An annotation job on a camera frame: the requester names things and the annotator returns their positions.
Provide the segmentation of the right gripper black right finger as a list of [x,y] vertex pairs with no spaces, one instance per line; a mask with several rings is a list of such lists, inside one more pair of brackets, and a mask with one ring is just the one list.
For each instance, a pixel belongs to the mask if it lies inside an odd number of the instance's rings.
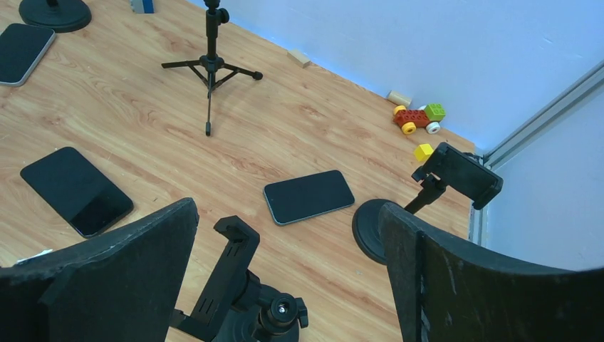
[[603,270],[515,259],[382,206],[385,249],[404,341],[601,341]]

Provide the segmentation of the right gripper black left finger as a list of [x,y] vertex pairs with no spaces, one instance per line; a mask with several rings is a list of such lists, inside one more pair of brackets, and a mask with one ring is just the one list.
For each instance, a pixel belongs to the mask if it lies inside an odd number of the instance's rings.
[[3,341],[163,341],[199,215],[186,197],[1,270]]

